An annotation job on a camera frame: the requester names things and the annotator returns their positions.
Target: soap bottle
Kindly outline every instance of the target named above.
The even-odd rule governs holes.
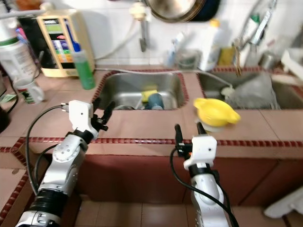
[[[207,29],[202,43],[202,59],[198,66],[200,70],[209,71],[216,66],[221,52],[222,38],[220,21],[211,19],[210,27]]]
[[[96,83],[89,66],[86,52],[85,50],[81,50],[79,43],[73,42],[72,45],[75,50],[72,53],[72,59],[76,66],[81,85],[85,90],[93,89]]]

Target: plastic bag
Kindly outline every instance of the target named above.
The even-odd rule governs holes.
[[[237,86],[225,102],[235,109],[280,109],[270,75],[266,72]]]

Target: pink tile countertop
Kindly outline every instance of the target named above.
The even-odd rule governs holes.
[[[125,66],[119,68],[131,70],[161,69],[159,66]],[[96,71],[96,83],[109,71]],[[190,140],[197,135],[195,120],[196,110],[193,107],[195,98],[203,97],[202,89],[195,73],[183,73],[188,93],[188,102],[181,108],[169,111],[114,111],[108,122],[108,131],[99,133],[99,138],[111,139],[139,139],[139,140],[172,140],[175,137],[174,125],[180,124],[183,137]],[[11,124],[0,134],[0,147],[12,146],[20,137],[26,135],[33,119],[43,110],[78,99],[90,102],[98,86],[92,90],[83,90],[78,79],[47,78],[43,75],[37,78],[37,83],[45,91],[46,100],[37,105],[28,105],[22,99],[10,114]],[[278,147],[302,147],[303,141],[303,110],[265,111],[265,110],[237,110],[241,121],[236,125],[228,125],[220,132],[210,133],[222,143],[232,141],[235,146],[245,146],[262,141],[263,147],[271,141],[286,141]],[[103,111],[96,113],[102,116]],[[31,137],[63,138],[71,131],[68,113],[53,110],[39,120],[31,132]]]

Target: kitchen counter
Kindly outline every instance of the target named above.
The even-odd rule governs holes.
[[[159,66],[119,66],[119,68],[161,69]],[[20,137],[26,135],[34,118],[49,107],[73,99],[91,102],[102,78],[108,73],[108,71],[95,72],[97,86],[92,90],[83,90],[78,79],[47,78],[40,75],[36,80],[45,91],[45,101],[37,105],[28,105],[22,98],[20,99],[10,114],[9,127],[0,135],[0,147],[13,146]],[[162,148],[154,152],[155,150],[148,145],[166,144],[173,147],[176,123],[180,124],[184,139],[190,142],[192,136],[197,135],[195,124],[197,116],[193,100],[203,97],[203,93],[195,73],[183,73],[183,78],[188,93],[188,102],[183,107],[169,111],[114,111],[107,124],[108,131],[99,133],[100,139],[90,145],[89,153],[107,154],[106,146],[111,145],[111,147],[123,146],[123,149],[117,148],[118,154],[168,155],[170,149],[166,151],[167,149]],[[96,111],[99,116],[102,112],[102,110]],[[284,155],[294,158],[303,157],[303,152],[301,152],[303,110],[237,110],[237,112],[241,116],[238,124],[228,125],[220,132],[210,133],[220,145],[218,155],[222,157],[229,155],[241,157],[243,154],[245,157],[284,157]],[[31,132],[31,144],[42,148],[44,145],[39,143],[47,142],[48,147],[50,143],[62,140],[71,130],[68,114],[53,110],[35,124]]]

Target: tile floor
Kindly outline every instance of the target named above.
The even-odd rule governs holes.
[[[290,225],[263,215],[260,207],[233,207],[240,227],[301,227],[303,216],[288,215]],[[192,205],[154,205],[83,201],[75,227],[194,227]]]

